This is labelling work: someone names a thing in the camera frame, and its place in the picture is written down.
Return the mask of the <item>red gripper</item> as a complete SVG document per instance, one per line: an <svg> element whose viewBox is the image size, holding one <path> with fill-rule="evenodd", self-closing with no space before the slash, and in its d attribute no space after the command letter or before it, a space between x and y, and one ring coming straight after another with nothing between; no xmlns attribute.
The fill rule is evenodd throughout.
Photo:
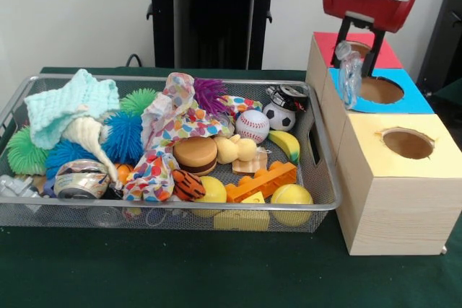
<svg viewBox="0 0 462 308"><path fill-rule="evenodd" d="M370 29L374 40L362 64L362 76L370 77L375 68L386 32L398 32L409 16L416 0L323 0L324 12L342 20L332 55L333 67L340 67L336 56L339 43L345 41L350 29L350 18L360 19L373 25Z"/></svg>

